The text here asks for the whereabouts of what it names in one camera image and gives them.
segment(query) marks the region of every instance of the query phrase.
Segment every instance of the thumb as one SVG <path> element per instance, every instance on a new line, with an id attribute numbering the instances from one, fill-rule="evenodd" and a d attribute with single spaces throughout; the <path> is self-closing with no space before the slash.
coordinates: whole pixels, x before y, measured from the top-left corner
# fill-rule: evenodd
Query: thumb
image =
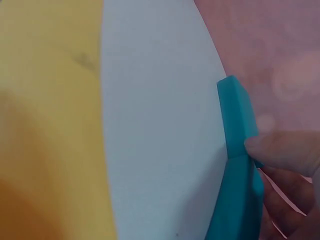
<path id="1" fill-rule="evenodd" d="M 290 170 L 305 177 L 320 174 L 320 132 L 275 132 L 248 138 L 245 147 L 251 157 L 267 166 Z"/>

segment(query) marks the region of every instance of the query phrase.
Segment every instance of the curved white edge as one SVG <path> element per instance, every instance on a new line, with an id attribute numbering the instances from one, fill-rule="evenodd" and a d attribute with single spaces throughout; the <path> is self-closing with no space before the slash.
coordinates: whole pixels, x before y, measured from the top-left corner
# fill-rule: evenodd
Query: curved white edge
<path id="1" fill-rule="evenodd" d="M 118 240 L 202 240 L 227 152 L 225 72 L 192 0 L 105 0 L 101 79 Z"/>

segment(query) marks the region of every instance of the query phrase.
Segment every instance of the dark spot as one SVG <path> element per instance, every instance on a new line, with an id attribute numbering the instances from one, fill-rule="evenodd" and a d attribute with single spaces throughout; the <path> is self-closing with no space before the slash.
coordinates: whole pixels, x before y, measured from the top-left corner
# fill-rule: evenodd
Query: dark spot
<path id="1" fill-rule="evenodd" d="M 94 71 L 96 69 L 95 64 L 93 63 L 93 61 L 90 59 L 90 57 L 82 52 L 79 55 L 75 55 L 72 57 L 72 59 L 79 64 L 80 66 L 90 70 L 90 71 Z"/>

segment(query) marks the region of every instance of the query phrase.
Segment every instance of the fingernail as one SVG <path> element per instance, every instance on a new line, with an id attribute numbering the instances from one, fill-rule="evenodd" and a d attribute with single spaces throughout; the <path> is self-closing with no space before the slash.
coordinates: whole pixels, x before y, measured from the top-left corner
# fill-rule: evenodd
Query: fingernail
<path id="1" fill-rule="evenodd" d="M 247 138 L 244 142 L 244 145 L 247 149 L 259 149 L 261 147 L 261 143 L 264 139 L 263 135 L 259 136 L 253 136 L 250 138 Z"/>

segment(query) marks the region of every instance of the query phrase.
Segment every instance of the teal plastic object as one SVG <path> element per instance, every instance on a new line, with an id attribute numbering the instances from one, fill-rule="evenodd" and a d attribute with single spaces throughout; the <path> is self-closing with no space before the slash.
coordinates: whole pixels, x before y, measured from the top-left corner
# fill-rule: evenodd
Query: teal plastic object
<path id="1" fill-rule="evenodd" d="M 228 161 L 205 240 L 258 240 L 264 185 L 244 146 L 258 135 L 249 95 L 234 76 L 217 83 Z"/>

